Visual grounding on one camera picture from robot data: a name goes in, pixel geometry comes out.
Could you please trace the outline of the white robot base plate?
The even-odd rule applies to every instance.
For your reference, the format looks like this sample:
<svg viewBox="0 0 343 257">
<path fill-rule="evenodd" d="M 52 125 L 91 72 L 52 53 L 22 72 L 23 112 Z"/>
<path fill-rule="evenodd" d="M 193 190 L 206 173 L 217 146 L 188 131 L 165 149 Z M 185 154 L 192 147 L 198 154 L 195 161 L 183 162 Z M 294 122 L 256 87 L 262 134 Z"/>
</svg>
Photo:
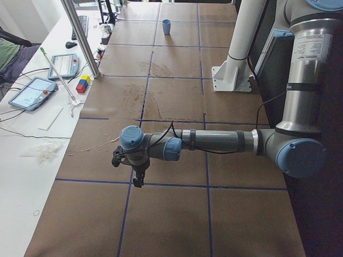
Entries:
<svg viewBox="0 0 343 257">
<path fill-rule="evenodd" d="M 247 61 L 228 58 L 221 66 L 211 68 L 213 88 L 217 92 L 251 92 Z"/>
</svg>

